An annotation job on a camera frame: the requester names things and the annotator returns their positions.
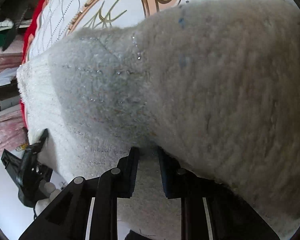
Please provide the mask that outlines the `white fluffy sweater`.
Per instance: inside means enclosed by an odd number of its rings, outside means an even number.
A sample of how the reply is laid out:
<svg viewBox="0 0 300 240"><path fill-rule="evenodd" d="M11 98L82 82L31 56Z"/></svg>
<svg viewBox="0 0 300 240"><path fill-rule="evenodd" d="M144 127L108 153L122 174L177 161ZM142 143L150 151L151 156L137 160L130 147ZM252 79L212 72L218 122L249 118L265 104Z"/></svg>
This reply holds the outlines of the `white fluffy sweater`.
<svg viewBox="0 0 300 240"><path fill-rule="evenodd" d="M180 204L155 147L226 184L289 239L300 226L300 10L286 0L203 0L128 28L82 28L20 66L29 137L64 179L93 178L141 148L119 220L179 239Z"/></svg>

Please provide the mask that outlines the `pink floral curtain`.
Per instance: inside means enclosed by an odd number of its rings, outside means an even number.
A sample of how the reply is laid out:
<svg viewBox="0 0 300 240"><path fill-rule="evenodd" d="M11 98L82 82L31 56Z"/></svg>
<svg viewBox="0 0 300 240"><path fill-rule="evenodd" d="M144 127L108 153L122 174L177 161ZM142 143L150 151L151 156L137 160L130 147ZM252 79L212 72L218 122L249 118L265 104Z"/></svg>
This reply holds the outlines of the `pink floral curtain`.
<svg viewBox="0 0 300 240"><path fill-rule="evenodd" d="M3 150L15 150L27 143L16 71L23 61L24 38L17 35L12 44L0 47L0 157Z"/></svg>

